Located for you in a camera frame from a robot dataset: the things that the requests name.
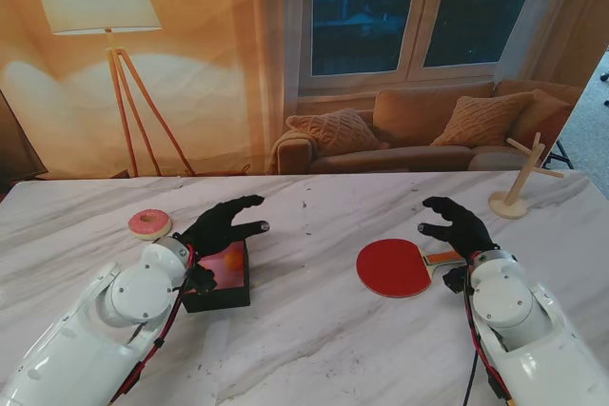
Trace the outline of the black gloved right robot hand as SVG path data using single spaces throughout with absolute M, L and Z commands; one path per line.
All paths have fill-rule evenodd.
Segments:
M 449 225 L 422 222 L 418 225 L 419 232 L 448 243 L 468 263 L 484 252 L 500 249 L 491 240 L 483 221 L 450 198 L 429 197 L 422 201 L 422 205 L 439 214 Z

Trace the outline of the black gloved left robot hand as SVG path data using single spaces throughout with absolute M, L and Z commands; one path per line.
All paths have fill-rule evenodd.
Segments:
M 184 246 L 190 246 L 198 259 L 224 251 L 234 242 L 267 232 L 266 221 L 234 225 L 234 218 L 243 210 L 259 206 L 265 198 L 259 195 L 243 196 L 218 203 L 204 212 L 194 224 L 174 238 Z

